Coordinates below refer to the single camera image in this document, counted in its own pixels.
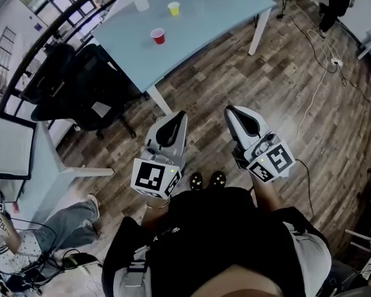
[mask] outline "black pants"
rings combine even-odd
[[[320,5],[321,12],[324,13],[324,16],[320,22],[319,28],[323,32],[327,32],[334,25],[338,17],[345,15],[350,0],[329,0],[329,2],[329,6],[324,4]]]

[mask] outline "white sneaker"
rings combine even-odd
[[[92,200],[93,203],[95,204],[95,207],[96,207],[96,212],[98,213],[98,217],[96,219],[99,219],[100,218],[100,212],[99,212],[99,202],[98,202],[98,199],[95,197],[95,195],[93,194],[89,194],[87,196],[87,199],[88,200]]]
[[[323,32],[322,30],[319,30],[319,35],[320,35],[322,38],[326,38],[326,33]]]

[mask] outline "wooden floor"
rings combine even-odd
[[[314,3],[297,3],[319,23]],[[237,168],[231,156],[234,142],[223,114],[228,104],[246,106],[258,111],[281,138],[292,142],[294,157],[309,167],[313,219],[307,173],[301,164],[292,168],[289,178],[277,179],[275,187],[287,205],[296,206],[312,219],[335,254],[347,241],[343,229],[352,228],[357,220],[360,208],[356,194],[363,190],[367,169],[371,168],[371,103],[349,83],[344,87],[338,72],[327,73],[295,140],[324,69],[315,61],[309,42],[292,20],[276,19],[278,12],[271,13],[254,56],[247,54],[255,31],[251,22],[224,34],[158,84],[172,110],[184,110],[189,117],[189,166],[179,190],[187,188],[192,172],[201,171],[207,180],[215,170],[227,174],[230,186],[251,187],[249,175]],[[285,13],[294,17],[304,31],[313,29],[293,3],[288,2]],[[356,59],[356,42],[338,24],[326,40],[338,50],[344,75],[371,99],[371,63],[367,57]],[[322,52],[318,50],[317,54],[324,62]],[[136,139],[131,139],[116,123],[104,131],[103,141],[97,140],[94,133],[74,132],[61,145],[59,154],[67,166],[112,167],[116,172],[109,178],[80,179],[72,186],[74,194],[93,192],[101,202],[100,239],[84,251],[104,259],[122,218],[130,215],[140,219],[143,215],[146,198],[129,187],[132,164],[134,157],[140,155],[148,128],[162,115],[154,101],[142,100],[126,113],[138,135]],[[90,270],[100,282],[100,270]],[[83,273],[75,270],[66,274],[46,287],[45,296],[103,295],[98,291],[100,286],[96,287]]]

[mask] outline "black shoe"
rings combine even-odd
[[[194,173],[190,177],[190,187],[192,191],[200,191],[203,189],[203,179],[201,173]]]
[[[227,178],[222,171],[216,171],[210,178],[209,188],[222,188],[225,187],[225,183],[227,182]]]

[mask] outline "light blue table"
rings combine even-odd
[[[168,3],[180,3],[173,17]],[[230,29],[261,14],[249,54],[253,55],[267,23],[272,0],[148,0],[150,8],[138,12],[133,3],[98,27],[93,36],[141,92],[171,113],[155,84],[198,50]],[[165,30],[165,43],[157,45],[150,32]]]

